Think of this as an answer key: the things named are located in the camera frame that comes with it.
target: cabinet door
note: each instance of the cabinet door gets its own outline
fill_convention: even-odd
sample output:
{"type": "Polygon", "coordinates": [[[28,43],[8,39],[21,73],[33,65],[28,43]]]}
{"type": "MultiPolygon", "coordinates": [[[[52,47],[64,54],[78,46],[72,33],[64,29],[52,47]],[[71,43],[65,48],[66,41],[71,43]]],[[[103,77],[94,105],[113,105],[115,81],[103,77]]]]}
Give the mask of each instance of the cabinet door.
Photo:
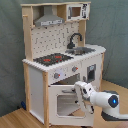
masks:
{"type": "Polygon", "coordinates": [[[49,123],[52,125],[93,126],[94,114],[88,111],[79,116],[73,112],[80,107],[73,93],[74,85],[51,85],[49,87],[49,123]]]}

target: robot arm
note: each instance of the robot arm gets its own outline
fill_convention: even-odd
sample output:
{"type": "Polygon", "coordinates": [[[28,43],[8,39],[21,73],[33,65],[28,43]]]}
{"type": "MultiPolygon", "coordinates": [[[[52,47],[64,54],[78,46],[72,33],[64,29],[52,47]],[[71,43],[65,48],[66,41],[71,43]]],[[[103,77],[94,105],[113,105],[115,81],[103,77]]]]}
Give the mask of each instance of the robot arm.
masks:
{"type": "Polygon", "coordinates": [[[92,106],[99,106],[102,108],[101,116],[104,120],[128,121],[128,114],[119,113],[119,95],[117,92],[96,92],[90,83],[81,81],[75,83],[75,91],[82,111],[87,108],[91,112],[92,106]],[[89,101],[91,105],[86,105],[85,101],[89,101]]]}

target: wall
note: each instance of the wall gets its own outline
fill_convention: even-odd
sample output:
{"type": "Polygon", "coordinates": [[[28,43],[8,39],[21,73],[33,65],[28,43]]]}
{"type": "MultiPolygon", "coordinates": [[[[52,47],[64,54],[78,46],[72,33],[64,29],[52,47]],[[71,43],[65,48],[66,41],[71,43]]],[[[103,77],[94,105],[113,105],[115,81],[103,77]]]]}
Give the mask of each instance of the wall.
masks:
{"type": "MultiPolygon", "coordinates": [[[[0,116],[15,110],[22,100],[25,101],[22,65],[25,51],[20,4],[51,1],[69,2],[0,0],[0,116]]],[[[91,1],[86,43],[107,49],[103,78],[128,88],[128,1],[91,1]]]]}

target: floor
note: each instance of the floor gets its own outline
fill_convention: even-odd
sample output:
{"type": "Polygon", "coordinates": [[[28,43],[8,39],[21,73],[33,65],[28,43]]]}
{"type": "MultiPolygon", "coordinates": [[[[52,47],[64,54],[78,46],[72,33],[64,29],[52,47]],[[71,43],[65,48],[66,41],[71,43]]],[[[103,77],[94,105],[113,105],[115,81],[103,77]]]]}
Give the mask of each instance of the floor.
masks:
{"type": "MultiPolygon", "coordinates": [[[[120,113],[128,113],[128,89],[102,81],[102,90],[115,90],[120,95],[120,113]]],[[[115,128],[121,122],[106,122],[101,117],[101,108],[95,107],[93,128],[115,128]]],[[[36,118],[23,109],[16,110],[0,118],[0,128],[44,128],[36,118]]],[[[51,126],[50,128],[81,128],[73,126],[51,126]]]]}

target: control panel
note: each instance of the control panel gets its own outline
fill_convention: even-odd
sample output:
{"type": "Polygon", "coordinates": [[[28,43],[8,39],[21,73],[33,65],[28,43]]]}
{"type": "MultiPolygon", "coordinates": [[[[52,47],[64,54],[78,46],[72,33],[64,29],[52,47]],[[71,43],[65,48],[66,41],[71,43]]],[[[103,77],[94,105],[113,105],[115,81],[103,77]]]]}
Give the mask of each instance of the control panel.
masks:
{"type": "Polygon", "coordinates": [[[78,74],[81,72],[81,62],[76,62],[73,64],[68,64],[65,66],[58,67],[57,69],[50,70],[48,73],[48,84],[53,84],[60,80],[64,80],[70,76],[78,74]]]}

